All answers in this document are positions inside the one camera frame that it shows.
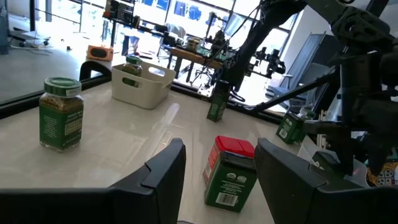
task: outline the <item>barcode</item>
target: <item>barcode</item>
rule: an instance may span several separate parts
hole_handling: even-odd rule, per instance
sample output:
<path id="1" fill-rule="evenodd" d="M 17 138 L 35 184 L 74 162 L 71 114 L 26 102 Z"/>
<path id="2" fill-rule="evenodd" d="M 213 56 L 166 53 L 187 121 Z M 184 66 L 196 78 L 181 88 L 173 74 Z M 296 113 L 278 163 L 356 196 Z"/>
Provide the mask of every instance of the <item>barcode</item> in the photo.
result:
<path id="1" fill-rule="evenodd" d="M 210 178 L 210 174 L 211 174 L 210 163 L 207 163 L 205 171 L 206 171 L 207 177 Z"/>
<path id="2" fill-rule="evenodd" d="M 284 129 L 281 129 L 281 130 L 279 131 L 279 135 L 282 136 L 282 138 L 286 138 L 287 132 L 286 132 Z"/>
<path id="3" fill-rule="evenodd" d="M 233 207 L 233 206 L 235 206 L 237 199 L 238 199 L 238 196 L 236 196 L 236 195 L 218 193 L 216 203 Z"/>

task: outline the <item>green jar lid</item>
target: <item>green jar lid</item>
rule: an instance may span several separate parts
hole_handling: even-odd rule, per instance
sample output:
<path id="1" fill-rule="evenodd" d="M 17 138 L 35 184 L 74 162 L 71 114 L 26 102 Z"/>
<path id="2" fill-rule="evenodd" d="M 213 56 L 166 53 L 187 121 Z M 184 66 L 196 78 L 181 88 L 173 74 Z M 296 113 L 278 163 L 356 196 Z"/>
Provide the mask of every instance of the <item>green jar lid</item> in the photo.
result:
<path id="1" fill-rule="evenodd" d="M 133 65 L 141 65 L 141 63 L 142 63 L 142 59 L 141 58 L 139 58 L 139 57 L 136 57 L 136 56 L 127 56 L 126 57 L 126 61 L 128 62 L 128 63 L 131 63 L 131 64 L 133 64 Z"/>
<path id="2" fill-rule="evenodd" d="M 44 91 L 57 96 L 76 96 L 81 93 L 81 83 L 72 78 L 46 78 Z"/>

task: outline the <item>wooden desk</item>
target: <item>wooden desk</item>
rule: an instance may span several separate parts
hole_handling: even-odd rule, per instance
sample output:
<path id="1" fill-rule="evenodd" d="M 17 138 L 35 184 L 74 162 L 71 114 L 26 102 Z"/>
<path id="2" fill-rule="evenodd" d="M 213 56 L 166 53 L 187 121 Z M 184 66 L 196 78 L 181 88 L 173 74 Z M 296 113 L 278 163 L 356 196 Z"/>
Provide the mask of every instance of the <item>wooden desk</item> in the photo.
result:
<path id="1" fill-rule="evenodd" d="M 206 119 L 209 103 L 175 92 L 153 110 L 113 99 L 110 83 L 85 90 L 82 97 L 82 139 L 77 148 L 63 154 L 39 144 L 38 108 L 0 120 L 0 189 L 108 187 L 141 167 L 172 138 L 181 138 L 187 163 L 179 220 L 273 223 L 258 182 L 240 214 L 206 207 L 202 172 L 217 135 L 246 139 L 254 146 L 264 137 L 297 153 L 298 146 L 288 146 L 275 135 L 277 125 L 229 109 L 213 123 Z M 170 111 L 176 104 L 178 111 Z"/>
<path id="2" fill-rule="evenodd" d="M 184 50 L 184 49 L 172 47 L 172 48 L 170 48 L 169 64 L 167 65 L 167 68 L 170 68 L 170 64 L 171 64 L 173 56 L 177 57 L 177 61 L 176 61 L 175 66 L 174 66 L 175 78 L 177 78 L 177 79 L 179 78 L 178 74 L 179 74 L 180 69 L 181 69 L 182 59 L 191 61 L 186 82 L 190 81 L 191 72 L 192 72 L 194 63 L 198 63 L 200 65 L 206 65 L 210 61 L 210 59 L 205 58 L 205 57 L 203 57 L 203 56 L 201 56 L 199 54 L 195 54 L 195 53 L 189 52 L 189 51 Z M 219 68 L 221 68 L 221 66 L 223 66 L 223 64 L 221 62 L 216 61 L 216 60 L 211 61 L 210 64 L 209 64 L 209 68 L 214 68 L 214 69 L 219 69 Z"/>

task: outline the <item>desk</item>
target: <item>desk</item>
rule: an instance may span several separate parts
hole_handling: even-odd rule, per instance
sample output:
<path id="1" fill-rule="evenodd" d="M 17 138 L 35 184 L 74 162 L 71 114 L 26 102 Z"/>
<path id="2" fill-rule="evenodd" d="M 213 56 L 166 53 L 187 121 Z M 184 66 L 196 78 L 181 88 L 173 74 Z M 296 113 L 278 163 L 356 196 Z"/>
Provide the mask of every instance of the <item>desk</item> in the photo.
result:
<path id="1" fill-rule="evenodd" d="M 205 57 L 203 57 L 203 56 L 201 56 L 199 54 L 195 54 L 195 53 L 189 52 L 189 51 L 184 50 L 184 49 L 172 47 L 172 48 L 170 48 L 169 64 L 167 65 L 167 68 L 170 68 L 170 64 L 171 64 L 173 56 L 177 57 L 177 61 L 176 61 L 175 66 L 174 66 L 175 78 L 177 78 L 177 79 L 178 79 L 178 73 L 180 72 L 180 69 L 181 69 L 182 59 L 191 61 L 191 65 L 190 65 L 190 68 L 189 68 L 189 72 L 188 72 L 188 76 L 187 76 L 186 82 L 190 81 L 191 72 L 192 72 L 194 63 L 198 63 L 198 64 L 201 64 L 201 65 L 206 65 L 210 61 L 210 59 L 205 58 Z M 219 69 L 222 66 L 223 66 L 223 64 L 221 62 L 216 61 L 216 60 L 211 61 L 210 64 L 209 64 L 209 68 L 214 68 L 214 69 Z"/>
<path id="2" fill-rule="evenodd" d="M 38 108 L 0 120 L 0 188 L 108 187 L 142 166 L 172 138 L 182 138 L 187 164 L 179 220 L 274 223 L 258 182 L 240 214 L 206 207 L 202 172 L 217 135 L 247 139 L 254 146 L 258 137 L 265 137 L 297 153 L 297 146 L 288 146 L 275 135 L 276 125 L 228 109 L 220 122 L 213 123 L 206 119 L 208 103 L 175 92 L 154 110 L 123 103 L 111 94 L 110 83 L 83 92 L 81 143 L 63 154 L 39 144 Z M 159 126 L 174 103 L 179 110 L 159 136 Z"/>

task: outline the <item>glass jar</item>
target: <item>glass jar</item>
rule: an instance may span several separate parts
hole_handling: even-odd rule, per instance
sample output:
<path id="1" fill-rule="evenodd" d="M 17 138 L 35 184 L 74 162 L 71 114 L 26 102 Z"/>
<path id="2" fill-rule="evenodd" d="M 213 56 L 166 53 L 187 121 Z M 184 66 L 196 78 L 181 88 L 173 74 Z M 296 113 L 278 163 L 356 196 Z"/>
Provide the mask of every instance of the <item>glass jar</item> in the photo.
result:
<path id="1" fill-rule="evenodd" d="M 44 90 L 39 100 L 40 143 L 64 152 L 81 139 L 81 83 L 71 78 L 47 78 Z"/>
<path id="2" fill-rule="evenodd" d="M 135 56 L 127 56 L 126 63 L 123 65 L 122 71 L 140 77 L 142 73 L 141 64 L 142 64 L 141 58 Z M 131 85 L 134 87 L 139 86 L 139 83 L 134 80 L 124 79 L 123 82 L 127 85 Z"/>

